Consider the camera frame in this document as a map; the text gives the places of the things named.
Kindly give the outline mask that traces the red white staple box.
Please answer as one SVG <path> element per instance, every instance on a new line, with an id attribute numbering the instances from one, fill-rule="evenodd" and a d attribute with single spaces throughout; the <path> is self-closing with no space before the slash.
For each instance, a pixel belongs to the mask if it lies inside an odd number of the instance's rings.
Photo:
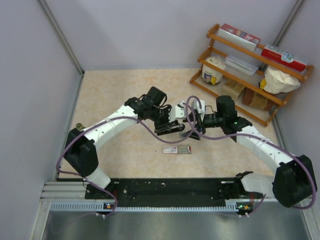
<path id="1" fill-rule="evenodd" d="M 163 147 L 164 154 L 188 155 L 192 154 L 190 145 L 169 145 Z"/>

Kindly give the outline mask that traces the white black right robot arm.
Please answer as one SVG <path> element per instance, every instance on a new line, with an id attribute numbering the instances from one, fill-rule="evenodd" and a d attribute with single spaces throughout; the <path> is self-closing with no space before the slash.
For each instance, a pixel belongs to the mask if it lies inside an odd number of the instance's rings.
<path id="1" fill-rule="evenodd" d="M 197 136 L 208 128 L 221 128 L 223 139 L 231 138 L 249 149 L 273 172 L 273 176 L 248 173 L 233 185 L 233 192 L 245 198 L 251 192 L 275 198 L 287 208 L 310 209 L 316 202 L 317 183 L 312 161 L 296 156 L 264 137 L 247 119 L 238 116 L 230 96 L 216 99 L 216 111 L 206 113 L 204 101 L 192 95 L 183 104 L 186 121 Z"/>

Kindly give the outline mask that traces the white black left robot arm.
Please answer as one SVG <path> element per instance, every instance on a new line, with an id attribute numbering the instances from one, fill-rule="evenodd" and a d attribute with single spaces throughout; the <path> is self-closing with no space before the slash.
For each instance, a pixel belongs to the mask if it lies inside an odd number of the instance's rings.
<path id="1" fill-rule="evenodd" d="M 97 151 L 107 141 L 139 121 L 154 123 L 157 136 L 181 132 L 185 125 L 179 123 L 186 117 L 183 104 L 166 104 L 167 95 L 156 87 L 141 97 L 129 98 L 118 110 L 99 123 L 83 130 L 72 129 L 67 137 L 64 159 L 84 179 L 96 185 L 102 198 L 114 191 L 110 177 L 100 168 Z"/>

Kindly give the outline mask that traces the grey staple strips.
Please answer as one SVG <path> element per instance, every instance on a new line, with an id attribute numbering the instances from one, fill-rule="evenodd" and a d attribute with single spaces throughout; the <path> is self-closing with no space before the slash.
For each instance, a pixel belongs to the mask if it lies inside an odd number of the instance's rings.
<path id="1" fill-rule="evenodd" d="M 180 133 L 180 134 L 179 134 L 179 137 L 180 137 L 180 138 L 185 138 L 186 136 L 187 136 L 187 134 L 185 134 L 185 133 Z"/>

